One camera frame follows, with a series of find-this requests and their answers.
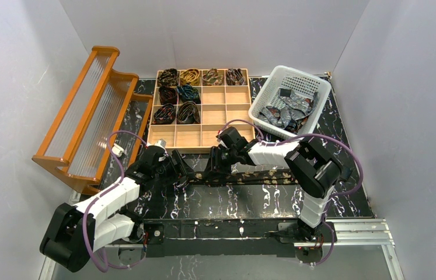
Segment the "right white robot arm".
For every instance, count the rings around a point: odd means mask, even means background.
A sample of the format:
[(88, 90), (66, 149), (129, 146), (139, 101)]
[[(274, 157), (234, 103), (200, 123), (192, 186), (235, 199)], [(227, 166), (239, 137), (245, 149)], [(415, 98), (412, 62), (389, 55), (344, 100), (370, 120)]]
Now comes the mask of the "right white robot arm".
[(273, 165), (287, 169), (287, 178), (304, 191), (304, 205), (295, 230), (279, 230), (277, 236), (312, 240), (320, 232), (323, 214), (334, 186), (351, 176), (344, 166), (321, 144), (306, 137), (284, 144), (247, 141), (234, 127), (222, 131), (213, 146), (203, 179), (223, 182), (235, 163), (250, 166)]

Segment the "white plastic basket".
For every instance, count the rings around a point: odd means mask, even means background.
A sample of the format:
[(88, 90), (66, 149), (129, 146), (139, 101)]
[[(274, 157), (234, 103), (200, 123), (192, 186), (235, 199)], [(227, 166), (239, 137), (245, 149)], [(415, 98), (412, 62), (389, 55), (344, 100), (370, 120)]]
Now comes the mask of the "white plastic basket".
[(331, 89), (326, 80), (279, 65), (255, 97), (248, 114), (257, 127), (283, 139), (310, 134)]

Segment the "black gold floral tie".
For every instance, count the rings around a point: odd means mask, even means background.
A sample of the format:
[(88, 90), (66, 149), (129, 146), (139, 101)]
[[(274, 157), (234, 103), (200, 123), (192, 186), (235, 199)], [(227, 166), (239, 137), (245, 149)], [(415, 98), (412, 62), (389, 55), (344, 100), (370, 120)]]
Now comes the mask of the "black gold floral tie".
[(246, 171), (234, 174), (217, 174), (213, 178), (205, 178), (204, 172), (195, 172), (187, 182), (210, 187), (236, 185), (296, 185), (298, 180), (290, 169)]

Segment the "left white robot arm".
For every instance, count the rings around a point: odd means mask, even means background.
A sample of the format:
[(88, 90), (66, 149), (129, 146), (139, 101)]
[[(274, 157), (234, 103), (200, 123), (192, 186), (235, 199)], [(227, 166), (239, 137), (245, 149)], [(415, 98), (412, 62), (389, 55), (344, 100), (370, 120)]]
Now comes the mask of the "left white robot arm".
[(71, 272), (92, 260), (105, 272), (109, 264), (95, 252), (120, 239), (133, 238), (141, 218), (122, 210), (143, 191), (166, 187), (192, 177), (194, 170), (176, 150), (149, 145), (140, 158), (98, 194), (70, 205), (59, 205), (41, 241), (39, 251)]

